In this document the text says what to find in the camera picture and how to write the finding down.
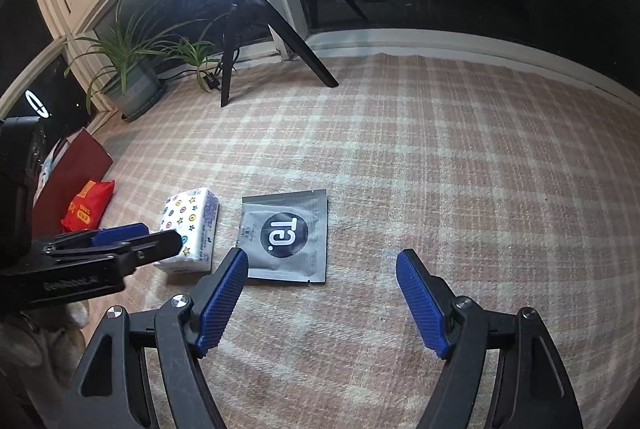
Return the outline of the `white patterned tissue pack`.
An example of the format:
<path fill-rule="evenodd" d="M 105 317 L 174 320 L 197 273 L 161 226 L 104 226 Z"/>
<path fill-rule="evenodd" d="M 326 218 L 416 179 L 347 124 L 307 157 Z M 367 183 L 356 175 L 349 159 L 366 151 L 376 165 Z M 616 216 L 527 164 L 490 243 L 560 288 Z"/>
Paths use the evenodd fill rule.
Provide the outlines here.
<path fill-rule="evenodd" d="M 181 237 L 177 256 L 155 262 L 168 275 L 208 273 L 212 268 L 219 201 L 207 187 L 184 190 L 165 200 L 160 230 Z"/>

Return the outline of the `grey foil sachet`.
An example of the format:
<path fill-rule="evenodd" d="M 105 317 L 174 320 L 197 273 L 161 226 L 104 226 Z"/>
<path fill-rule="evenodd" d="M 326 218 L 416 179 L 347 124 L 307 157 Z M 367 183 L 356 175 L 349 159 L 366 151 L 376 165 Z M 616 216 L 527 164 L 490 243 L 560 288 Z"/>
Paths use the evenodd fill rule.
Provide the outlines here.
<path fill-rule="evenodd" d="M 325 283 L 328 266 L 326 191 L 244 197 L 236 245 L 247 254 L 251 279 Z"/>

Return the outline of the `red folded fabric bag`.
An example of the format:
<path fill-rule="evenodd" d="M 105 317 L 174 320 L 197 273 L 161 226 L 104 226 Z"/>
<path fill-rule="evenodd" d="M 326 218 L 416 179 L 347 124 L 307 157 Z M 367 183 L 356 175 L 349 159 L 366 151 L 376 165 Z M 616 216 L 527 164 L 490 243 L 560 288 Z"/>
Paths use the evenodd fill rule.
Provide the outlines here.
<path fill-rule="evenodd" d="M 114 181 L 89 180 L 68 205 L 61 227 L 64 233 L 96 230 L 115 190 Z"/>

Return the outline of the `dark red paper bag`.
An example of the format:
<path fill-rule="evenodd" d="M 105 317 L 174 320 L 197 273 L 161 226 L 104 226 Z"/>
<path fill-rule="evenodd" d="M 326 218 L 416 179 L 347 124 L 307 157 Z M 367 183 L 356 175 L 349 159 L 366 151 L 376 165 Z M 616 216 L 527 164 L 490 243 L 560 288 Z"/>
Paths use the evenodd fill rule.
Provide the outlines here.
<path fill-rule="evenodd" d="M 89 180 L 100 181 L 113 159 L 85 129 L 61 138 L 51 150 L 47 181 L 38 184 L 32 208 L 32 236 L 53 236 L 62 232 L 61 220 L 70 201 Z"/>

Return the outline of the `pink plaid blanket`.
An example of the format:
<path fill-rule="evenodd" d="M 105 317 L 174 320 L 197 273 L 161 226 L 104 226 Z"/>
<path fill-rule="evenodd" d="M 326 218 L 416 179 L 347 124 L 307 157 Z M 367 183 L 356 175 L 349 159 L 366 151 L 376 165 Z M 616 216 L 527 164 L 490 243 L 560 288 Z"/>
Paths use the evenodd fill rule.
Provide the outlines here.
<path fill-rule="evenodd" d="M 576 85 L 484 64 L 373 55 L 236 75 L 220 106 L 172 84 L 98 140 L 113 158 L 103 222 L 160 224 L 167 197 L 219 199 L 215 255 L 244 197 L 323 189 L 322 285 L 250 282 L 202 363 L 231 428 L 412 428 L 442 364 L 395 277 L 411 248 L 482 307 L 533 307 L 589 428 L 639 377 L 639 116 Z"/>

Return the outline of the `potted spider plant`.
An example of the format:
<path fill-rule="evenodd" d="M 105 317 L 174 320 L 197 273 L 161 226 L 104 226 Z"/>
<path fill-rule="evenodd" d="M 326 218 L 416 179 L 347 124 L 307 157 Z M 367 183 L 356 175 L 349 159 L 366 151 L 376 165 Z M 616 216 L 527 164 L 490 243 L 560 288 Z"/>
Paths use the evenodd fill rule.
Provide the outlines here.
<path fill-rule="evenodd" d="M 100 34 L 76 34 L 72 41 L 85 49 L 68 62 L 71 71 L 78 60 L 97 57 L 104 64 L 91 76 L 86 88 L 85 105 L 103 95 L 120 112 L 122 119 L 133 122 L 157 104 L 166 91 L 166 81 L 157 74 L 165 62 L 180 60 L 190 67 L 203 84 L 203 70 L 216 45 L 206 39 L 212 22 L 203 17 L 162 25 L 166 13 L 158 2 L 143 10 L 127 11 L 124 0 L 113 6 L 112 20 Z"/>

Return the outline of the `black tripod stand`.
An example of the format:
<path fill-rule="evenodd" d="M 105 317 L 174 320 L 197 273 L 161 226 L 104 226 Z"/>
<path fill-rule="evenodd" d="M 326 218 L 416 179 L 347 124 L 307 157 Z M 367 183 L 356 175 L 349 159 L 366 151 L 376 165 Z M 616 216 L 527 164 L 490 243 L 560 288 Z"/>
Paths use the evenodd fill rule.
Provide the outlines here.
<path fill-rule="evenodd" d="M 252 25 L 270 27 L 325 86 L 338 87 L 338 82 L 329 69 L 268 0 L 230 0 L 230 3 L 222 39 L 221 107 L 229 104 L 232 68 L 236 59 L 235 52 L 240 48 L 241 34 L 247 26 Z"/>

